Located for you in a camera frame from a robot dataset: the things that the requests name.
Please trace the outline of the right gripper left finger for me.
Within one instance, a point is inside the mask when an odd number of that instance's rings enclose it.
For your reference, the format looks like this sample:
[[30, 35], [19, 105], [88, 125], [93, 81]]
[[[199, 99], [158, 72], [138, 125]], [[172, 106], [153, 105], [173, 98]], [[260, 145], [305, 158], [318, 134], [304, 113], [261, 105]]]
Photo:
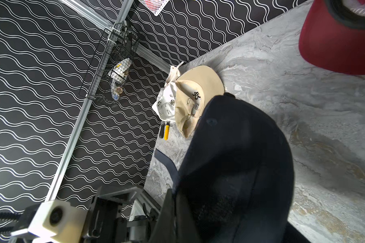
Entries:
[[172, 189], [168, 189], [158, 221], [151, 234], [149, 243], [175, 242], [175, 202]]

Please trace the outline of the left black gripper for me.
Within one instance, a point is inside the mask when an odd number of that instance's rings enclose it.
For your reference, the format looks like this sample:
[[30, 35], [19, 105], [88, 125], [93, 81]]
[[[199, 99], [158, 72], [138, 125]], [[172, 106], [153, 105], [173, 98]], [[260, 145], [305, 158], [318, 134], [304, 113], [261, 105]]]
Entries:
[[147, 243], [158, 203], [142, 186], [102, 186], [91, 200], [83, 243]]

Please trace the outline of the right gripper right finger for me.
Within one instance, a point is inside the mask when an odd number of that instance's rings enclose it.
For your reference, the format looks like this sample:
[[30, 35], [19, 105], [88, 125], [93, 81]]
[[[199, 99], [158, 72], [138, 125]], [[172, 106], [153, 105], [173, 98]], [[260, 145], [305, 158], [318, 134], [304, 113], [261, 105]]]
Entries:
[[179, 193], [175, 199], [176, 238], [178, 243], [201, 243], [187, 198]]

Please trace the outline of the dark navy cap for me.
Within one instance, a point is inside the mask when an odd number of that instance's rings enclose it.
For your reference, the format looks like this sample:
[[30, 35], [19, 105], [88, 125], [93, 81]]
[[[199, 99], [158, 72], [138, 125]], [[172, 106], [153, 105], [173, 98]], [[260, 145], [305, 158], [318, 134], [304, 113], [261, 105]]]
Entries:
[[231, 94], [214, 97], [176, 168], [159, 150], [175, 202], [183, 194], [202, 243], [279, 243], [293, 200], [294, 167], [276, 122]]

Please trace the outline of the white cap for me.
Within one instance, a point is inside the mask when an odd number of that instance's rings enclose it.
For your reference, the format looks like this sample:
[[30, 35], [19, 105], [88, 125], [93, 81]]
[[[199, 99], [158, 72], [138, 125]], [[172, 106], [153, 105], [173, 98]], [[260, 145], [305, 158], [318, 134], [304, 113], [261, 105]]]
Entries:
[[153, 111], [164, 122], [175, 123], [175, 100], [177, 86], [174, 82], [161, 88], [156, 102], [152, 105]]

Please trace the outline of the tan cap with logo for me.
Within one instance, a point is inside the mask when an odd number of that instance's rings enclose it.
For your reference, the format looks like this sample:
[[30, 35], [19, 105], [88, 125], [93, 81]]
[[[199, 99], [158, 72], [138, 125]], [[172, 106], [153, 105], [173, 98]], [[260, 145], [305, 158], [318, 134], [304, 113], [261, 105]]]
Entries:
[[223, 95], [225, 87], [218, 74], [209, 66], [190, 69], [175, 81], [175, 123], [178, 131], [189, 138], [205, 107], [215, 96]]

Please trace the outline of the cream cap with text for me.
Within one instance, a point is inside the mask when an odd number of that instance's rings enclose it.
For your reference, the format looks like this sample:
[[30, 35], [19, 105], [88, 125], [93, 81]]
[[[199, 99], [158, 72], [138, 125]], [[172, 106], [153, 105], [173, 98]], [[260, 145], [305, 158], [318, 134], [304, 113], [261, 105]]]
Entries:
[[165, 80], [165, 85], [164, 87], [166, 87], [169, 83], [171, 82], [175, 82], [181, 75], [179, 68], [184, 64], [184, 61], [182, 61], [181, 63], [179, 63], [177, 66], [170, 66], [170, 71], [169, 71], [169, 75], [167, 77], [167, 79]]

